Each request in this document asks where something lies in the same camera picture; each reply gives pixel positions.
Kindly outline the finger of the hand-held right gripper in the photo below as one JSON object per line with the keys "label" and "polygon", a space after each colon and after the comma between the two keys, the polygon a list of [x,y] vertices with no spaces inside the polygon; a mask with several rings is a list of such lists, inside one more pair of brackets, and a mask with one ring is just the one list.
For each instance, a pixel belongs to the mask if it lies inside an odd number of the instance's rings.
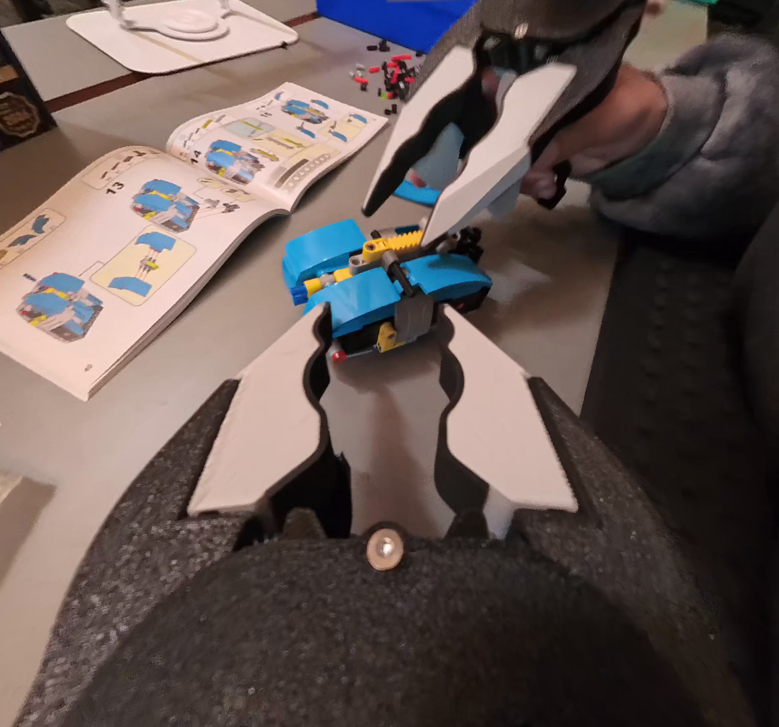
{"label": "finger of the hand-held right gripper", "polygon": [[476,67],[472,49],[454,47],[414,91],[396,118],[362,205],[364,216],[373,216],[394,195],[443,129],[458,119]]}
{"label": "finger of the hand-held right gripper", "polygon": [[514,79],[504,91],[492,129],[464,157],[453,182],[443,189],[424,228],[422,247],[462,229],[501,199],[531,166],[531,137],[540,128],[577,67],[549,62]]}

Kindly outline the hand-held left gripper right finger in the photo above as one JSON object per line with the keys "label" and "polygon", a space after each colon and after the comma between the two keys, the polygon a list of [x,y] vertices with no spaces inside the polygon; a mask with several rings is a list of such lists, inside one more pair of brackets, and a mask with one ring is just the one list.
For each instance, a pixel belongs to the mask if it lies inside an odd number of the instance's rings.
{"label": "hand-held left gripper right finger", "polygon": [[506,538],[518,510],[575,513],[575,492],[538,407],[540,379],[492,343],[451,305],[435,333],[439,421],[435,488],[455,514],[482,513],[488,536]]}

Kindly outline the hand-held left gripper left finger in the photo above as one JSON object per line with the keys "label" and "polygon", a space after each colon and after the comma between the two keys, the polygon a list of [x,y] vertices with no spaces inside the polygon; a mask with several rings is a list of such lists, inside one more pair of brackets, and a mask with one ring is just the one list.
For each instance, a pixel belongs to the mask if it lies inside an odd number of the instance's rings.
{"label": "hand-held left gripper left finger", "polygon": [[305,508],[328,537],[349,537],[350,468],[333,449],[321,403],[332,340],[329,305],[315,305],[243,371],[189,516],[250,511],[272,535],[293,509]]}

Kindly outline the blue curved panel piece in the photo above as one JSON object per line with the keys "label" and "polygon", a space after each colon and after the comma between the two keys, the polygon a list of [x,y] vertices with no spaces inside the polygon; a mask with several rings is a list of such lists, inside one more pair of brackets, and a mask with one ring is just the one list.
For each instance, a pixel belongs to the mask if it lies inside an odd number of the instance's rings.
{"label": "blue curved panel piece", "polygon": [[404,179],[394,190],[394,196],[399,199],[428,207],[434,206],[440,195],[439,189],[428,186],[420,187],[409,179]]}

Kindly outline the blue yellow toy brick model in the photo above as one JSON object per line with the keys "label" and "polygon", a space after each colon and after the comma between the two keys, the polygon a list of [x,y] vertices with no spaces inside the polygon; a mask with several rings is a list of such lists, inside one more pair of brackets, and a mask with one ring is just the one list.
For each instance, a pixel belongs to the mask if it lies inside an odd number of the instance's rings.
{"label": "blue yellow toy brick model", "polygon": [[[479,309],[492,278],[479,266],[482,231],[465,227],[432,250],[422,247],[425,222],[366,235],[351,219],[291,240],[282,272],[304,313],[327,303],[338,347],[333,362],[370,352],[386,353],[435,329],[439,305],[458,313]],[[415,288],[406,297],[385,272],[381,257],[393,250]]]}

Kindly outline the person's right forearm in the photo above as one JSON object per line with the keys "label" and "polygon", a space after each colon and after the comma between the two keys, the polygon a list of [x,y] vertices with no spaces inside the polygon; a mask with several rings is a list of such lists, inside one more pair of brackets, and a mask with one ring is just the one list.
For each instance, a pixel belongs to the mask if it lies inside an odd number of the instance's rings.
{"label": "person's right forearm", "polygon": [[713,242],[751,236],[777,206],[778,53],[722,34],[654,74],[668,102],[657,136],[585,181],[620,226]]}

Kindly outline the grey desk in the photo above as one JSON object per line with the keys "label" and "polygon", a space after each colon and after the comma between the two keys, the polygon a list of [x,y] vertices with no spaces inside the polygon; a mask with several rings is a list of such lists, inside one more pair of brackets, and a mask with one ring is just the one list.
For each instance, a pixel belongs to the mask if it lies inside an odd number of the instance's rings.
{"label": "grey desk", "polygon": [[[381,113],[346,70],[368,36],[324,18],[291,18],[299,41],[87,95],[54,114],[58,128],[2,154],[2,229],[43,203],[84,166],[124,144],[161,148],[201,113],[254,99],[286,80]],[[321,180],[289,218],[260,226],[182,315],[89,402],[2,357],[2,469],[56,487],[5,581],[24,597],[64,591],[97,529],[131,480],[225,379],[299,315],[280,279],[284,246],[359,205],[385,131]],[[496,286],[472,320],[509,356],[581,409],[617,255],[616,230],[570,183],[553,211],[522,200],[484,227],[484,261]],[[452,518],[432,486],[434,428],[445,403],[430,341],[382,359],[347,362],[324,403],[336,451],[355,487],[355,530],[393,520],[423,536]]]}

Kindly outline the person's right hand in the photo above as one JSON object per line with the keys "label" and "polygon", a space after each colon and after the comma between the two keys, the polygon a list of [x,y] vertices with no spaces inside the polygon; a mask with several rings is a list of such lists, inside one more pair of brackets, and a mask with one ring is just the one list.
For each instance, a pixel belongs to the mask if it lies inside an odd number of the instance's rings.
{"label": "person's right hand", "polygon": [[605,99],[551,139],[523,177],[521,194],[535,200],[554,196],[553,169],[564,161],[572,177],[584,179],[632,157],[657,137],[666,113],[665,91],[654,75],[621,65]]}

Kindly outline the pile of loose brick pieces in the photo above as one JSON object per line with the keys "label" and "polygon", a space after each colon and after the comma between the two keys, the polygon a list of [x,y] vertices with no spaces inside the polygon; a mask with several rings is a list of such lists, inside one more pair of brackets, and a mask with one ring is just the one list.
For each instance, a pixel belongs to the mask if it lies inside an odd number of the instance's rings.
{"label": "pile of loose brick pieces", "polygon": [[369,43],[365,51],[364,60],[356,62],[348,77],[361,92],[382,101],[386,116],[395,116],[418,83],[426,53],[394,49],[385,39]]}

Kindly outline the white instruction booklet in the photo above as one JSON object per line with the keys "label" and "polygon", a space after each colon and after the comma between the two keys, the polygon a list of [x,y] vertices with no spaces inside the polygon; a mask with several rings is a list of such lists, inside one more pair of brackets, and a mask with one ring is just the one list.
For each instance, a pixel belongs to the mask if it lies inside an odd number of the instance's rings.
{"label": "white instruction booklet", "polygon": [[2,235],[2,354],[88,401],[387,124],[287,82],[95,160]]}

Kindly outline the dark blue toy kit box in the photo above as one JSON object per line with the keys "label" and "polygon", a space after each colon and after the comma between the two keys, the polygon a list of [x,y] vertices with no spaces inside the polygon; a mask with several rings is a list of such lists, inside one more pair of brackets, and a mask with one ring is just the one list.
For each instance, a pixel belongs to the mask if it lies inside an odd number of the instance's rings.
{"label": "dark blue toy kit box", "polygon": [[1,34],[1,151],[56,127],[33,81]]}

